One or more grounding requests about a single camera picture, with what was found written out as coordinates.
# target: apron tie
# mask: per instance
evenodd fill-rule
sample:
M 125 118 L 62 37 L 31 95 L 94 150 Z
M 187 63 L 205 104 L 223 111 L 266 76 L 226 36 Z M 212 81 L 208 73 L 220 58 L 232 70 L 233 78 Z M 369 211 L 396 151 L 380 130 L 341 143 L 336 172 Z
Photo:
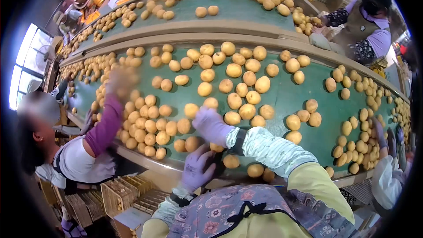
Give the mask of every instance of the apron tie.
M 248 206 L 248 208 L 250 210 L 247 211 L 244 214 L 244 209 L 245 209 L 246 206 Z M 251 204 L 251 202 L 246 201 L 244 204 L 242 204 L 242 207 L 240 209 L 240 213 L 229 217 L 227 219 L 227 221 L 228 222 L 234 222 L 234 223 L 237 223 L 238 224 L 238 223 L 240 223 L 240 221 L 243 218 L 248 218 L 248 216 L 250 216 L 251 214 L 259 213 L 259 212 L 263 211 L 264 208 L 266 208 L 266 203 L 260 203 L 260 204 L 257 204 L 257 205 L 254 206 L 253 204 Z

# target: black face mask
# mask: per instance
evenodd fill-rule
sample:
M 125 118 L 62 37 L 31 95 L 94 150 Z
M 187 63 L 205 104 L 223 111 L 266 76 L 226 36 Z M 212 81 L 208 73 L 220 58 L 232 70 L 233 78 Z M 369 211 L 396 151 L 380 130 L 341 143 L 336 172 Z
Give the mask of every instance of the black face mask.
M 376 16 L 377 12 L 380 10 L 376 3 L 370 0 L 362 0 L 362 6 L 364 10 L 371 16 Z

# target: window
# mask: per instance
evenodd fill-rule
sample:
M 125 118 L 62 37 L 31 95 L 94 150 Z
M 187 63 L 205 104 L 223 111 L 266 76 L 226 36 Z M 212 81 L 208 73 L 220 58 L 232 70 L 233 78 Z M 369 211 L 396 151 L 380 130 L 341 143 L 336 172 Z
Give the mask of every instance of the window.
M 33 87 L 41 83 L 46 69 L 44 54 L 48 50 L 53 38 L 31 24 L 25 34 L 19 48 L 16 64 L 13 68 L 12 81 L 9 92 L 9 107 L 13 110 L 18 108 L 19 102 L 26 95 L 28 86 L 32 80 Z

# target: light blue arm sleeve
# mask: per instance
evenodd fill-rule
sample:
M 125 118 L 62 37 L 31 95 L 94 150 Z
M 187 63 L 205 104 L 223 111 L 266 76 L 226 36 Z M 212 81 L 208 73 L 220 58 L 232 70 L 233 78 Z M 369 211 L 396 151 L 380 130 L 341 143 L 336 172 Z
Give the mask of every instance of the light blue arm sleeve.
M 239 128 L 234 128 L 226 135 L 229 149 L 235 145 L 238 131 Z M 273 136 L 262 127 L 247 131 L 242 149 L 244 156 L 254 158 L 281 177 L 288 177 L 301 164 L 317 162 L 317 158 L 309 151 L 291 141 Z
M 182 186 L 178 185 L 176 188 L 172 188 L 172 192 L 181 199 L 192 200 L 192 193 Z M 181 207 L 174 201 L 171 200 L 169 196 L 166 197 L 166 200 L 159 204 L 159 208 L 152 215 L 152 219 L 160 219 L 164 221 L 170 228 L 173 221 L 175 220 L 176 213 L 181 209 Z

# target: black wrist strap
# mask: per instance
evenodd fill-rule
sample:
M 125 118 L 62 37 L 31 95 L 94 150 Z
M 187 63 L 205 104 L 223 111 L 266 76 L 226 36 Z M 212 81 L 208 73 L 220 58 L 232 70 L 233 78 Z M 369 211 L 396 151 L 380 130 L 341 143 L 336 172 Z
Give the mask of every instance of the black wrist strap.
M 180 208 L 188 206 L 191 203 L 191 200 L 181 199 L 180 197 L 175 195 L 173 192 L 169 195 L 169 198 L 171 198 L 172 201 L 178 204 Z
M 244 156 L 242 145 L 244 144 L 246 134 L 247 130 L 239 129 L 238 134 L 236 135 L 235 145 L 228 150 L 229 154 Z

